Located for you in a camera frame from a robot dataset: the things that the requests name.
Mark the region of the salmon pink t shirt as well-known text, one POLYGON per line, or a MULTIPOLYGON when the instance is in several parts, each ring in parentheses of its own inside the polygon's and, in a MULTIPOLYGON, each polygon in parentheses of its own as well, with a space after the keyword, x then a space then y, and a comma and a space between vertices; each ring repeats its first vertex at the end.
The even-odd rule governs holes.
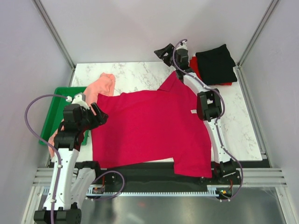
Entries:
POLYGON ((100 77, 89 84, 85 91, 85 101, 89 107, 91 103, 96 103, 98 95, 113 96, 115 88, 115 77, 113 74, 102 73, 100 77))

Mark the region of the magenta polo shirt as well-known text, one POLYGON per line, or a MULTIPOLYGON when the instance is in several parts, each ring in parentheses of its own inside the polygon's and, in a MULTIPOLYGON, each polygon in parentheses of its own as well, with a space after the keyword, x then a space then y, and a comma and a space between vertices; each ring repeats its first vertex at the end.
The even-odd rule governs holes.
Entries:
POLYGON ((91 131, 93 160, 114 168, 172 158, 177 175, 212 176, 211 141, 195 94, 171 73, 159 89, 99 95, 107 122, 91 131))

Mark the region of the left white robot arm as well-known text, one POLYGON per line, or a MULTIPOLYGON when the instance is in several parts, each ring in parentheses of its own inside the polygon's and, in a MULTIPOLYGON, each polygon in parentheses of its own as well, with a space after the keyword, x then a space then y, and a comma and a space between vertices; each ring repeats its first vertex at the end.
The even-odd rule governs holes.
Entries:
POLYGON ((81 205, 92 183, 99 183, 103 173, 98 162, 77 162, 84 133, 106 123, 108 115, 95 103, 88 105, 85 95, 65 98, 63 120, 54 138, 56 154, 47 198, 34 213, 36 224, 79 224, 81 205))

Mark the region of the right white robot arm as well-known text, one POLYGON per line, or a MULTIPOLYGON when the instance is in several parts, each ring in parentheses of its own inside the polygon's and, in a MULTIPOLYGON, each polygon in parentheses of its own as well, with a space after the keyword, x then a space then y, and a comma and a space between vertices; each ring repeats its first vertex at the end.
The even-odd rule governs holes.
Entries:
POLYGON ((176 46, 171 43, 162 49, 155 50, 155 55, 167 66, 176 68, 177 78, 188 86, 197 96, 196 113, 208 130, 214 156, 214 178, 218 183, 226 183, 231 177, 242 181, 240 162, 226 149, 221 130, 221 117, 225 113, 223 97, 218 89, 207 86, 192 67, 190 67, 186 39, 176 46))

